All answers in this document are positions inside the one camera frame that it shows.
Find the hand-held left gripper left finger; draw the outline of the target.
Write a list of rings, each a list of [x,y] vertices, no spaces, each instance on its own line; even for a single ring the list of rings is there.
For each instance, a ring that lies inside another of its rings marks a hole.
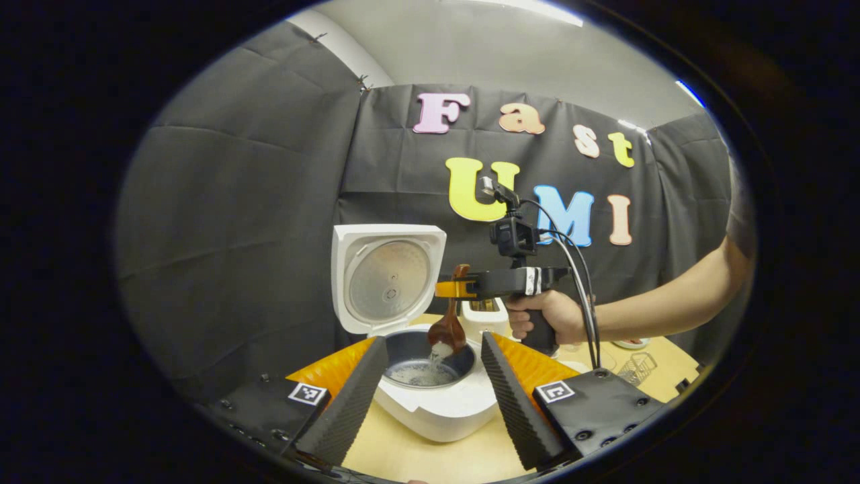
[[[366,338],[289,376],[260,376],[202,411],[262,452],[331,471],[352,448],[388,364],[385,337]]]

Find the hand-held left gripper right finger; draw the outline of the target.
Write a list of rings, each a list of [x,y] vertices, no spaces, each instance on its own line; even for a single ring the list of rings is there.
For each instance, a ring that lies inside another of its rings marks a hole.
[[[497,333],[482,334],[481,359],[526,471],[599,452],[663,408],[610,370],[578,372]]]

